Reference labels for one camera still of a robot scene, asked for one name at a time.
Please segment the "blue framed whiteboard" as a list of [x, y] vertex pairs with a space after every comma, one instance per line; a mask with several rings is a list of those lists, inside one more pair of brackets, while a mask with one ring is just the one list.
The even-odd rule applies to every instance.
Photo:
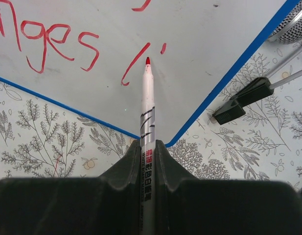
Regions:
[[172, 146], [295, 0], [0, 0], [0, 81], [139, 136], [151, 61], [157, 138]]

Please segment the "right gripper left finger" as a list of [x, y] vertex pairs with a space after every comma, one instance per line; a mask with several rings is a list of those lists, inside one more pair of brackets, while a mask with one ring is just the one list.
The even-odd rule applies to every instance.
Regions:
[[0, 180], [0, 235], [137, 235], [140, 145], [98, 177]]

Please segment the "red whiteboard marker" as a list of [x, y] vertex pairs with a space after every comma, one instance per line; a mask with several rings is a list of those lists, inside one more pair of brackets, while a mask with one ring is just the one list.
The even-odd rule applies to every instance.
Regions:
[[146, 58], [142, 78], [140, 116], [140, 209], [139, 233], [155, 235], [155, 97], [150, 58]]

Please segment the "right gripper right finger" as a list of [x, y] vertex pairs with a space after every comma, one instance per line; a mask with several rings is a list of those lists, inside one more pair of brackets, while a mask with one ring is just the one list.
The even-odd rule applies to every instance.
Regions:
[[284, 182], [200, 180], [158, 140], [159, 235], [302, 235], [302, 196]]

